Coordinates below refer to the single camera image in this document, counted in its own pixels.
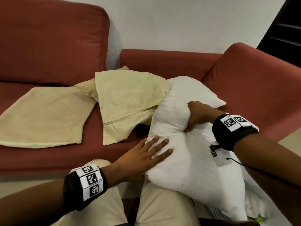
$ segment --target beige pants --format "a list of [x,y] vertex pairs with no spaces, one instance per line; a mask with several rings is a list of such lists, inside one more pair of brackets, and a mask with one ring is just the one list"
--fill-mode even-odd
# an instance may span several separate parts
[[[99,167],[110,164],[94,160]],[[59,226],[113,226],[127,223],[118,188],[112,187],[80,212],[62,217]],[[137,226],[199,226],[199,220],[189,197],[160,188],[146,180],[142,188],[137,214]]]

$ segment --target zipper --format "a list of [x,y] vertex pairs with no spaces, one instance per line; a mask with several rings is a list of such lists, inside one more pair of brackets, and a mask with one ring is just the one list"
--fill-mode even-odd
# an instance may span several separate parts
[[156,110],[156,108],[154,108],[154,109],[149,109],[149,110],[143,110],[143,111],[141,111],[140,113],[128,115],[128,116],[123,117],[123,118],[120,118],[120,119],[118,119],[118,120],[110,121],[110,122],[104,123],[103,125],[105,125],[105,124],[106,124],[106,125],[113,124],[113,123],[116,123],[116,122],[118,122],[118,121],[122,121],[123,119],[129,118],[129,117],[131,117],[131,116],[135,116],[135,115],[138,115],[138,114],[141,114],[141,113],[154,112],[155,110]]

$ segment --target black cord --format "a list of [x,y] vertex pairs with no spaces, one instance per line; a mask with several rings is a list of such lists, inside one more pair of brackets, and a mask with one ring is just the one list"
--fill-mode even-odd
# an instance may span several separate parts
[[250,168],[250,169],[253,170],[253,171],[259,172],[259,173],[261,173],[261,174],[263,174],[263,175],[266,175],[266,176],[268,176],[268,177],[270,177],[270,178],[276,179],[276,180],[278,180],[279,182],[282,182],[282,183],[284,183],[284,184],[286,184],[286,185],[288,185],[288,186],[291,186],[291,187],[293,187],[293,188],[296,188],[296,189],[298,189],[298,190],[301,190],[301,187],[300,187],[300,186],[297,186],[297,185],[295,185],[295,184],[293,184],[293,183],[291,183],[291,182],[289,182],[289,181],[286,181],[285,179],[283,179],[283,178],[281,178],[281,177],[278,177],[278,176],[276,176],[276,175],[273,175],[273,174],[271,174],[271,173],[269,173],[269,172],[266,172],[266,171],[257,169],[257,168],[255,168],[255,167],[251,167],[251,166],[242,164],[242,163],[237,162],[236,160],[234,160],[234,159],[232,159],[232,158],[226,158],[226,159],[227,159],[227,160],[231,159],[231,160],[233,160],[234,162],[236,162],[236,163],[238,163],[238,164],[240,164],[240,165],[242,165],[242,166],[244,166],[244,167],[248,167],[248,168]]

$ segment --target wristband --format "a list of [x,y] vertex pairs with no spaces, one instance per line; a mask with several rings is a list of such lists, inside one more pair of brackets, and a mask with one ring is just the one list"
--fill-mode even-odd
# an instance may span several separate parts
[[233,151],[234,144],[243,137],[258,133],[257,126],[239,115],[223,114],[215,119],[212,132],[220,147]]
[[94,163],[72,169],[65,177],[63,197],[69,211],[81,211],[105,193],[108,183],[102,170]]

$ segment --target left hand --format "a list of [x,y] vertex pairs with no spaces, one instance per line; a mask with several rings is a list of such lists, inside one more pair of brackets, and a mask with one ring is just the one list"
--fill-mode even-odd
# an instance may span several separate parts
[[121,156],[116,162],[101,168],[106,176],[108,186],[112,187],[125,181],[140,180],[143,177],[143,173],[170,156],[173,152],[172,149],[152,159],[152,156],[169,142],[168,139],[165,139],[149,150],[158,139],[158,137],[155,137],[146,144],[146,139],[141,140],[140,143]]

